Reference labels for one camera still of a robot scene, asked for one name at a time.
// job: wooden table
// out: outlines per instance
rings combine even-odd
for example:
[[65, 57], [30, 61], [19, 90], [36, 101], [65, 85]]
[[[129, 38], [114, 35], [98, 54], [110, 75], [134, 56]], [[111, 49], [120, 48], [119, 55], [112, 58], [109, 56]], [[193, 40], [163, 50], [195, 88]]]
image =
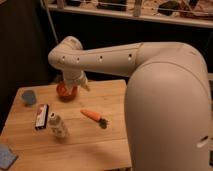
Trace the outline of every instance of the wooden table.
[[[62, 102], [56, 94], [56, 85], [20, 88], [0, 137], [19, 155], [10, 170], [16, 171], [95, 171], [130, 167], [130, 155], [124, 123], [123, 80], [89, 82], [90, 92], [79, 88], [77, 97]], [[25, 106], [21, 95], [33, 90], [37, 103]], [[60, 115], [70, 136], [56, 139], [49, 127], [36, 131], [35, 117], [38, 104], [47, 103], [50, 112]], [[109, 120], [107, 129], [80, 113], [90, 109]]]

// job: white bottle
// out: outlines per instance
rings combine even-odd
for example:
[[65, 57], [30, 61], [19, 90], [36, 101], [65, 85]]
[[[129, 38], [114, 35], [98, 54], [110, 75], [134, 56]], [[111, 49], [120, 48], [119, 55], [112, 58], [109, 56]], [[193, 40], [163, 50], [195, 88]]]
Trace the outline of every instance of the white bottle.
[[65, 138], [68, 136], [67, 127], [59, 115], [52, 113], [49, 117], [48, 123], [53, 131], [54, 136], [58, 138]]

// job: red object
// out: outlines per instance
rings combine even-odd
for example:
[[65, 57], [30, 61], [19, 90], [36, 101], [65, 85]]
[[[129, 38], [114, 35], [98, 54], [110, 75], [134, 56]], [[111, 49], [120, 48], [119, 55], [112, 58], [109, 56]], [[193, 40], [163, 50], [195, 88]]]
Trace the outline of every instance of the red object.
[[59, 97], [61, 97], [63, 99], [67, 99], [67, 100], [68, 99], [71, 100], [71, 99], [75, 98], [75, 96], [77, 94], [77, 90], [78, 90], [77, 86], [73, 86], [72, 90], [68, 90], [63, 81], [61, 81], [56, 87], [56, 91], [57, 91]]

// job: carrot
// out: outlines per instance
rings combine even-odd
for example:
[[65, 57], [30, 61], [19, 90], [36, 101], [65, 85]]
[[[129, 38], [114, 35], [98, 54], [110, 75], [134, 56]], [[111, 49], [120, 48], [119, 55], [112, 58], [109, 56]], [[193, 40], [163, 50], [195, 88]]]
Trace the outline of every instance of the carrot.
[[102, 118], [100, 113], [97, 113], [97, 112], [94, 112], [94, 111], [90, 111], [90, 110], [86, 110], [86, 109], [81, 109], [80, 112], [83, 115], [87, 116], [88, 118], [98, 122], [99, 126], [102, 129], [106, 129], [107, 128], [108, 121], [106, 119]]
[[96, 121], [96, 122], [99, 122], [100, 119], [101, 119], [101, 115], [97, 112], [93, 112], [93, 111], [90, 111], [90, 110], [86, 110], [86, 109], [81, 109], [80, 112], [87, 116], [88, 118]]

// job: blue sponge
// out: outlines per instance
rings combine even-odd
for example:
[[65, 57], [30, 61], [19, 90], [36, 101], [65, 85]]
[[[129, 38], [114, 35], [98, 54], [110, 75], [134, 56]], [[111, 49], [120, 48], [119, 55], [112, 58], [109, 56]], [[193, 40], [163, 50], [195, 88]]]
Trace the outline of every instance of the blue sponge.
[[9, 167], [16, 161], [18, 155], [12, 153], [12, 151], [5, 145], [0, 144], [0, 168], [9, 169]]

